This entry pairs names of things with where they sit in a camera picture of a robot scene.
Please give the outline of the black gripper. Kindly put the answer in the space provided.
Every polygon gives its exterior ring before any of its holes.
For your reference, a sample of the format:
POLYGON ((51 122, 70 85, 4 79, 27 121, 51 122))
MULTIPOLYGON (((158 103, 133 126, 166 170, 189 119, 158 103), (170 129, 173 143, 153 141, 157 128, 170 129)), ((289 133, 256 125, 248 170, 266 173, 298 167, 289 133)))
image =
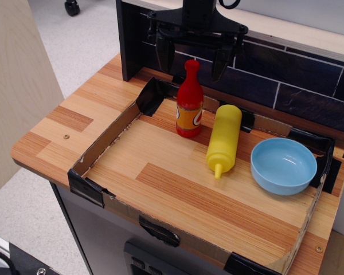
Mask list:
POLYGON ((222 78, 232 54, 242 46, 248 27, 224 17, 216 1, 183 1, 182 7, 150 11, 148 37, 155 41, 161 69, 170 73, 175 44, 207 48, 215 51, 212 81, 222 78))

